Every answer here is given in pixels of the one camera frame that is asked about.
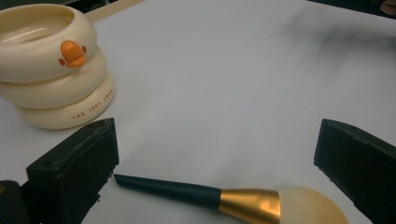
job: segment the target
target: dark green brush handle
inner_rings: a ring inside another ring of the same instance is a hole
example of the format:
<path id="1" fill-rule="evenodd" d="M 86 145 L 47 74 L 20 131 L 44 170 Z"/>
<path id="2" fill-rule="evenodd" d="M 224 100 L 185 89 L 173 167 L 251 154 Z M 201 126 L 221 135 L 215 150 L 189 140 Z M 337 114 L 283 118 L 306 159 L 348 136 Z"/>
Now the dark green brush handle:
<path id="1" fill-rule="evenodd" d="M 118 185 L 127 189 L 138 190 L 204 208 L 219 209 L 221 189 L 128 175 L 114 176 Z"/>
<path id="2" fill-rule="evenodd" d="M 20 185 L 15 181 L 0 181 L 0 223 L 30 224 Z"/>
<path id="3" fill-rule="evenodd" d="M 310 2 L 321 3 L 333 7 L 342 7 L 349 10 L 368 13 L 376 16 L 396 19 L 394 16 L 385 14 L 379 8 L 380 4 L 385 0 L 308 0 Z"/>

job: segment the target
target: gold ferrule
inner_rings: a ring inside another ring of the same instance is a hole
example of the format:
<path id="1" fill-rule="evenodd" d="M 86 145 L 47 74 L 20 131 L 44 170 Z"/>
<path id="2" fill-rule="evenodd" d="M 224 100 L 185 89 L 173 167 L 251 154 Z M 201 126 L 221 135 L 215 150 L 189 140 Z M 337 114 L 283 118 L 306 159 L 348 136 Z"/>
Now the gold ferrule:
<path id="1" fill-rule="evenodd" d="M 269 189 L 222 189 L 219 210 L 247 223 L 279 224 L 279 194 Z"/>

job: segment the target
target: black object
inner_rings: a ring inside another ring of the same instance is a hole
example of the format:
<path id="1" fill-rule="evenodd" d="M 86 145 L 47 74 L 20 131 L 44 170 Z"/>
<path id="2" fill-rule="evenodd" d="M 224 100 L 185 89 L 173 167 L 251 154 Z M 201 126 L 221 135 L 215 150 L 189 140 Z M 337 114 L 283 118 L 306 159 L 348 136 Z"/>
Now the black object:
<path id="1" fill-rule="evenodd" d="M 341 7 L 350 9 L 353 11 L 364 12 L 376 16 L 396 19 L 394 16 L 390 16 L 379 8 L 383 1 L 381 0 L 307 0 L 310 2 L 321 3 L 333 7 Z"/>
<path id="2" fill-rule="evenodd" d="M 85 125 L 27 167 L 29 180 L 20 190 L 30 222 L 81 223 L 99 199 L 99 190 L 117 164 L 119 153 L 114 119 Z M 6 200 L 2 197 L 0 194 L 2 206 L 18 200 L 17 197 Z M 12 215 L 17 218 L 20 213 L 15 210 Z"/>
<path id="3" fill-rule="evenodd" d="M 204 208 L 219 209 L 221 189 L 128 175 L 114 175 L 114 177 L 119 186 L 127 189 L 134 189 Z"/>
<path id="4" fill-rule="evenodd" d="M 20 185 L 15 181 L 0 181 L 0 223 L 29 223 Z"/>
<path id="5" fill-rule="evenodd" d="M 396 223 L 396 147 L 324 119 L 314 164 L 374 224 Z"/>
<path id="6" fill-rule="evenodd" d="M 104 0 L 77 0 L 67 4 L 67 6 L 73 7 L 83 13 L 87 13 L 99 7 L 104 7 L 105 5 L 106 1 Z"/>

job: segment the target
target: brush handle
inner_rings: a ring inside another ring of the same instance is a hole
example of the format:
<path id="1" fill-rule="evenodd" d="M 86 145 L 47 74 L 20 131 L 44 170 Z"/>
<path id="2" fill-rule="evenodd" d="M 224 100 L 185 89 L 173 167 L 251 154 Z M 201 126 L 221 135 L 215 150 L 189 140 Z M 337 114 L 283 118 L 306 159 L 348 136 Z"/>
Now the brush handle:
<path id="1" fill-rule="evenodd" d="M 114 175 L 119 186 L 209 209 L 219 209 L 221 189 L 173 181 Z"/>

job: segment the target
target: cream ceramic bowl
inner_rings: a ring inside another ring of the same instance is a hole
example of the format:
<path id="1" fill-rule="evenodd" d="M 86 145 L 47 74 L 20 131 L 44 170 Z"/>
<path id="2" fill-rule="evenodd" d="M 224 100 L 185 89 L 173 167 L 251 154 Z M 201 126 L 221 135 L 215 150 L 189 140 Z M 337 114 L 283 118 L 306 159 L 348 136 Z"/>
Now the cream ceramic bowl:
<path id="1" fill-rule="evenodd" d="M 99 47 L 84 66 L 43 82 L 0 82 L 0 96 L 19 107 L 45 109 L 69 105 L 90 94 L 104 80 L 106 58 Z"/>
<path id="2" fill-rule="evenodd" d="M 16 107 L 30 124 L 44 129 L 66 129 L 94 119 L 109 105 L 114 95 L 114 82 L 110 74 L 86 98 L 71 105 L 53 109 L 27 109 Z"/>
<path id="3" fill-rule="evenodd" d="M 80 11 L 34 4 L 0 11 L 0 81 L 43 81 L 81 67 L 96 47 L 96 30 Z"/>

